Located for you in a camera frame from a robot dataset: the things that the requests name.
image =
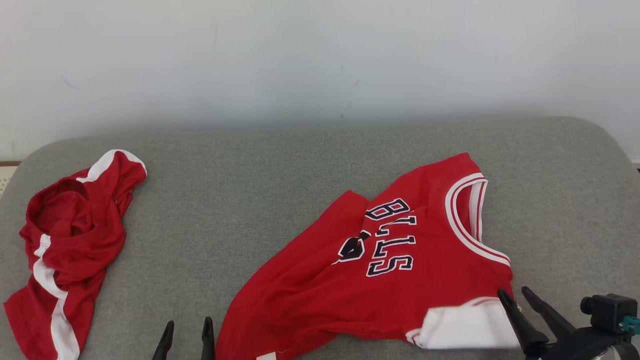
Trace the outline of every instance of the red fabric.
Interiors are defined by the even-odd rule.
[[[92,168],[65,177],[38,192],[27,206],[27,224],[20,231],[25,241],[29,269],[42,263],[54,271],[55,285],[67,292],[63,317],[72,328],[79,351],[84,349],[93,306],[106,275],[125,241],[122,217],[132,200],[133,188],[147,176],[141,162],[124,151],[110,151]],[[96,170],[104,167],[100,174]],[[78,179],[99,175],[93,181]],[[50,236],[50,245],[46,247]],[[35,253],[44,251],[41,264]],[[22,353],[29,360],[76,357],[56,351],[52,332],[54,308],[60,301],[34,274],[27,285],[5,303],[9,323]]]
[[[218,336],[216,358],[254,360],[275,352],[278,360],[292,359],[339,333],[406,341],[407,332],[421,327],[431,307],[495,297],[499,288],[511,293],[508,258],[483,250],[501,263],[475,253],[459,240],[447,217],[447,194],[469,176],[484,181],[469,155],[460,154],[401,176],[371,202],[351,192],[340,197],[236,295]],[[348,205],[345,197],[351,199]],[[470,189],[462,190],[456,204],[460,226],[471,234],[470,197]],[[407,211],[375,219],[385,213],[376,211],[382,204],[402,210],[396,199],[406,203]],[[393,221],[398,223],[381,228]],[[381,230],[388,234],[376,236]],[[363,239],[364,252],[345,261],[339,253],[351,237]],[[415,243],[382,247],[386,255],[376,258],[379,241],[411,237]],[[402,270],[407,256],[411,268]],[[395,270],[371,272],[376,261],[391,269],[393,257]]]

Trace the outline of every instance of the floor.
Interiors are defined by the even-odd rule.
[[[17,167],[0,167],[0,197]]]

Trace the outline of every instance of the gray cushion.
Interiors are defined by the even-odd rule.
[[[640,176],[614,140],[579,119],[369,127],[129,133],[48,145],[0,199],[0,300],[29,277],[30,197],[110,149],[142,159],[127,241],[108,269],[81,359],[150,359],[175,320],[169,359],[199,359],[204,317],[216,333],[251,275],[347,189],[373,198],[401,174],[469,152],[489,179],[487,245],[575,325],[583,296],[640,299]],[[523,302],[533,324],[542,320]],[[0,354],[21,359],[0,312]],[[514,359],[517,351],[426,351],[339,336],[304,359]]]

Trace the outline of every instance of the white wall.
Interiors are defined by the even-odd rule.
[[[534,109],[640,158],[637,0],[0,0],[0,160],[134,124]]]

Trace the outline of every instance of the red jersey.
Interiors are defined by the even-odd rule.
[[[337,334],[422,348],[517,347],[482,243],[487,180],[468,154],[419,167],[373,201],[348,192],[231,303],[217,359],[292,359]]]
[[[27,359],[76,360],[84,349],[105,268],[124,245],[131,192],[146,177],[140,159],[111,150],[29,201],[20,236],[33,274],[4,303]]]

